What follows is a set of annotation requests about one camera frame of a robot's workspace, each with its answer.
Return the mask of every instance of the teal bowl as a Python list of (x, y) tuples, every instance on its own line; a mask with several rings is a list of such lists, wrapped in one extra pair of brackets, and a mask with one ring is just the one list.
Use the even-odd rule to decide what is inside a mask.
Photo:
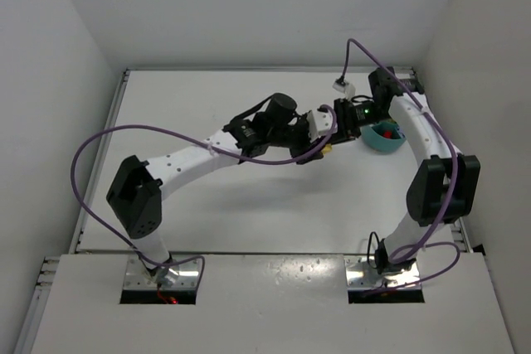
[[(387, 131), (391, 132), (391, 138), (383, 137), (384, 132)], [(393, 153), (406, 142), (406, 138), (400, 132), (398, 125), (391, 122), (365, 126), (361, 128), (361, 132), (363, 142), (380, 153)]]

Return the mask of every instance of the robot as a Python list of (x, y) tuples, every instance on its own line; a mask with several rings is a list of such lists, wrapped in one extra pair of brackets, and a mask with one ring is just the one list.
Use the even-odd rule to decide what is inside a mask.
[[(140, 252), (158, 264), (171, 264), (172, 256), (158, 230), (162, 223), (163, 201), (189, 182), (222, 167), (244, 162), (227, 153), (256, 158), (269, 147), (287, 148), (292, 158), (299, 159), (296, 163), (302, 165), (322, 159), (325, 151), (320, 149), (325, 144), (328, 147), (346, 143), (360, 137), (361, 127), (394, 119), (412, 147), (418, 170), (407, 190), (407, 213), (397, 228), (378, 243), (374, 259), (379, 274), (407, 269), (415, 261), (415, 246), (434, 226), (447, 196), (453, 169), (452, 154), (441, 131), (426, 117), (428, 114), (435, 121), (424, 89), (416, 79), (402, 80), (402, 83), (409, 87), (417, 101), (404, 95), (402, 86), (382, 68), (376, 69), (368, 79), (372, 98), (355, 96), (353, 87), (343, 77), (336, 80), (334, 87), (344, 92), (346, 98), (334, 101), (335, 115), (325, 107), (298, 114), (292, 98), (276, 93), (235, 116), (204, 140), (203, 147), (192, 145), (143, 161), (136, 156), (126, 158), (114, 177), (107, 202)], [(212, 148), (222, 148), (224, 153)], [(468, 215), (474, 200), (480, 162), (474, 155), (462, 154), (455, 146), (453, 150), (459, 166), (455, 187), (447, 198), (449, 202), (441, 223), (433, 230)], [(405, 255), (407, 248), (412, 250)], [(149, 276), (160, 281), (164, 267), (143, 262)]]

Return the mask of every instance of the yellow object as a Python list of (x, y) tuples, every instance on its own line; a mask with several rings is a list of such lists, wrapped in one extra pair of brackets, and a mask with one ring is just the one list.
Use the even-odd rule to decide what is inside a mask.
[(332, 144), (326, 144), (323, 149), (321, 149), (321, 153), (323, 155), (326, 155), (327, 153), (329, 153), (330, 151), (332, 151)]

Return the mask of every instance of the table surface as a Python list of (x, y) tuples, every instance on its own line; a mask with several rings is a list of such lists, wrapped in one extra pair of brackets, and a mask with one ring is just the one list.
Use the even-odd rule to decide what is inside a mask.
[[(419, 270), (454, 255), (430, 249)], [(342, 255), (208, 255), (196, 305), (119, 304), (127, 260), (62, 256), (33, 354), (513, 353), (481, 254), (408, 304), (348, 304)]]
[[(275, 92), (292, 96), (300, 113), (332, 104), (340, 96), (331, 87), (337, 77), (326, 72), (132, 71), (115, 124), (151, 124), (206, 138)], [(370, 94), (368, 73), (348, 74), (347, 79), (359, 94)], [(145, 159), (186, 146), (158, 133), (114, 133), (92, 208), (123, 230), (105, 201), (120, 162), (132, 154)], [(264, 156), (286, 157), (288, 151), (281, 148)], [(163, 203), (160, 228), (174, 251), (359, 253), (372, 230), (388, 235), (402, 219), (416, 170), (409, 145), (383, 155), (361, 140), (335, 146), (323, 160), (304, 166), (246, 163), (174, 193)], [(90, 218), (78, 249), (122, 250), (125, 245)]]

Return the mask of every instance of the wall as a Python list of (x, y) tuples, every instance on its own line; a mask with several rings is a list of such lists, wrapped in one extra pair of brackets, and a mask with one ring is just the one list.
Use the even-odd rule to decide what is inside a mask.
[(528, 0), (453, 0), (421, 73), (444, 128), (480, 158), (469, 223), (519, 352), (531, 346), (529, 27)]
[[(424, 54), (449, 0), (72, 0), (110, 62), (339, 65), (356, 36), (385, 61)], [(353, 65), (368, 65), (359, 52)]]
[(43, 256), (68, 249), (78, 213), (71, 156), (103, 126), (118, 76), (70, 0), (0, 0), (0, 9), (0, 352), (11, 352)]

